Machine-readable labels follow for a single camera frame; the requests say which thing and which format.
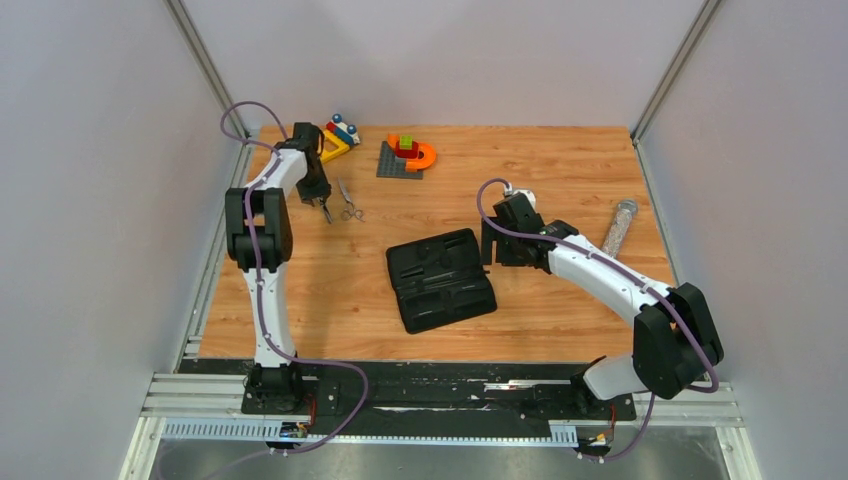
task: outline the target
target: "green block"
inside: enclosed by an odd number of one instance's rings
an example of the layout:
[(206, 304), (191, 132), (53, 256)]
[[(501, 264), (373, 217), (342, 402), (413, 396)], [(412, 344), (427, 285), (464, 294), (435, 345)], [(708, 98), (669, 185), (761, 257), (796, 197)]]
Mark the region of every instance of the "green block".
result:
[(412, 135), (401, 135), (398, 145), (401, 150), (412, 150)]

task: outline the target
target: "red block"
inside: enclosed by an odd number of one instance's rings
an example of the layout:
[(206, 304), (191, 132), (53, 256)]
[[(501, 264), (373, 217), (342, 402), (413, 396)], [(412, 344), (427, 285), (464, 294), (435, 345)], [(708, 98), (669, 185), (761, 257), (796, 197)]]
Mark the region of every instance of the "red block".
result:
[(395, 143), (395, 155), (400, 158), (418, 158), (418, 142), (412, 142), (412, 148), (409, 150), (401, 150), (400, 149), (400, 141)]

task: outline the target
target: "wood grain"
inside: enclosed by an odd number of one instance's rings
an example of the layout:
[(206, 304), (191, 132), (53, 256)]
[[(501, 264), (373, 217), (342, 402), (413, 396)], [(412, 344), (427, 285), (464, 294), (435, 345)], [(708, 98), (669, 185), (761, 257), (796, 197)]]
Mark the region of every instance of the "wood grain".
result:
[[(380, 143), (408, 133), (432, 144), (436, 164), (423, 180), (375, 177)], [(630, 350), (625, 323), (578, 287), (532, 268), (491, 267), (495, 313), (409, 335), (389, 284), (388, 247), (471, 227), (480, 220), (474, 197), (485, 180), (501, 176), (536, 193), (546, 221), (577, 226), (596, 245), (615, 205), (640, 206), (619, 258), (666, 282), (671, 273), (625, 128), (361, 127), (363, 144), (326, 165), (336, 221), (318, 209), (289, 202), (294, 255), (287, 300), (292, 335), (302, 357), (457, 361), (590, 361)], [(260, 138), (279, 140), (266, 127)], [(269, 159), (255, 154), (250, 177)], [(342, 177), (365, 222), (341, 221)], [(486, 193), (492, 205), (500, 188)], [(209, 311), (200, 355), (252, 357), (254, 331), (241, 272), (226, 259)]]

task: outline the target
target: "open black plastic case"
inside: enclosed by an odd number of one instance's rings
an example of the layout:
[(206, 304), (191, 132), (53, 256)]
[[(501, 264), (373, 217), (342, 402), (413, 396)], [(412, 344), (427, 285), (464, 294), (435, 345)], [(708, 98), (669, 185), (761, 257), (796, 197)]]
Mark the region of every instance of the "open black plastic case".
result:
[(386, 250), (401, 320), (419, 333), (497, 310), (470, 228)]

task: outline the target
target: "wall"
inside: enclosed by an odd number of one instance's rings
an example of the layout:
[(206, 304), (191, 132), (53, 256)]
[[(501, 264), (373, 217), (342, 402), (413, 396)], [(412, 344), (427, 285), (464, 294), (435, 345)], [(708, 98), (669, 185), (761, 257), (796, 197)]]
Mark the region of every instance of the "wall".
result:
[(0, 477), (112, 479), (235, 151), (163, 2), (0, 10)]
[(701, 0), (185, 4), (232, 96), (288, 121), (634, 126)]
[(845, 478), (848, 4), (728, 1), (644, 145), (766, 479)]

